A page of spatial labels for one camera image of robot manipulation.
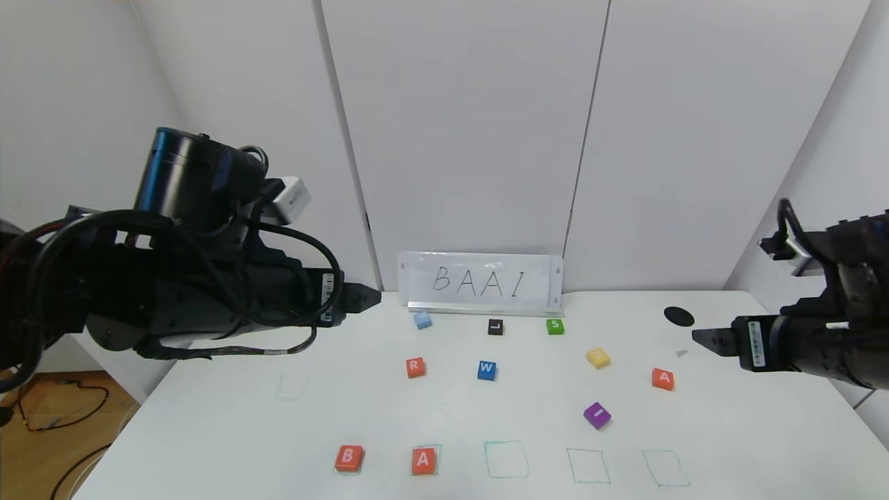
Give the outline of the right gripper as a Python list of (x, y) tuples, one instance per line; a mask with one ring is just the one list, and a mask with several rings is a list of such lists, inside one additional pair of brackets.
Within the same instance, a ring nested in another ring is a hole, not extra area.
[(738, 357), (756, 373), (796, 372), (826, 377), (822, 349), (814, 332), (824, 322), (815, 317), (758, 315), (736, 317), (731, 327), (692, 330), (692, 339), (720, 357)]

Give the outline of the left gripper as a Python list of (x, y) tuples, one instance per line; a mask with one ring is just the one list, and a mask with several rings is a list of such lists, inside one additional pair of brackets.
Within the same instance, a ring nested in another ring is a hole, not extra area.
[(346, 314), (359, 314), (381, 303), (382, 292), (345, 283), (331, 268), (307, 268), (302, 261), (272, 248), (249, 252), (249, 311), (260, 325), (317, 326), (342, 294)]

